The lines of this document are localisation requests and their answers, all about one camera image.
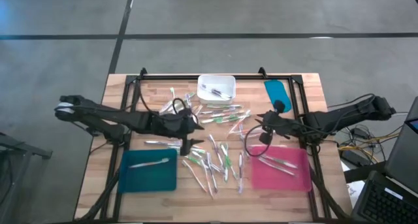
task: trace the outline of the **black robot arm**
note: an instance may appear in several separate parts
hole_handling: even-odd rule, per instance
[[[80,122],[87,126],[86,131],[93,136],[100,132],[112,142],[123,142],[128,130],[139,134],[151,134],[183,140],[180,155],[190,153],[192,145],[201,140],[188,140],[187,135],[195,129],[203,129],[194,121],[189,108],[179,110],[177,114],[160,116],[158,112],[126,112],[94,103],[80,95],[61,96],[55,108],[55,116],[63,121]]]
[[[356,104],[348,105],[330,112],[309,112],[301,115],[303,123],[297,120],[285,119],[279,116],[283,112],[284,104],[276,101],[275,111],[268,111],[259,115],[263,121],[258,121],[266,133],[262,134],[260,141],[270,144],[273,130],[281,136],[295,136],[303,138],[309,144],[318,144],[328,135],[360,123],[364,120],[388,120],[396,110],[392,108],[385,98],[371,95],[371,97]]]

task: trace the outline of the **blue sponge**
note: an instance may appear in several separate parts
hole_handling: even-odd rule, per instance
[[[292,109],[292,103],[286,94],[285,86],[278,80],[269,80],[264,82],[266,86],[267,94],[270,97],[270,101],[274,106],[276,100],[280,100],[285,105],[284,112],[288,112]]]

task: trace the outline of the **white bowl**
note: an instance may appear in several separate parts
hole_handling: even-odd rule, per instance
[[[222,93],[230,95],[229,100],[222,99],[201,86],[204,84],[208,89],[216,89]],[[235,98],[235,77],[228,75],[202,74],[197,79],[197,97],[202,104],[231,104]]]

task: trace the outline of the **yellow cable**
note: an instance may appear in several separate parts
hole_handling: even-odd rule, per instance
[[[375,141],[375,140],[382,140],[382,139],[392,139],[392,138],[394,138],[394,137],[397,137],[399,135],[399,133],[396,133],[396,134],[393,134],[393,135],[387,135],[387,136],[379,136],[379,137],[376,137],[376,138],[372,138],[372,139],[370,139],[370,140],[367,140],[367,141],[364,141],[362,144],[359,144],[358,146],[362,146],[362,145],[364,145],[364,144],[366,144],[366,143],[369,143],[369,142],[373,142],[373,141]],[[341,149],[344,149],[344,148],[352,148],[352,147],[354,147],[355,145],[347,145],[347,146],[342,146],[342,147],[340,147]]]

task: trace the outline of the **concrete floor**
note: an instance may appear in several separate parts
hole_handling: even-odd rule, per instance
[[[118,34],[126,2],[0,0],[0,35]],[[418,32],[417,11],[415,0],[134,0],[126,33]],[[60,95],[101,100],[115,43],[0,41],[0,131],[54,151],[32,161],[17,223],[72,218],[91,137],[52,109]],[[328,104],[375,93],[408,111],[416,50],[413,38],[125,40],[116,72],[319,72]],[[403,120],[364,124],[384,135]]]

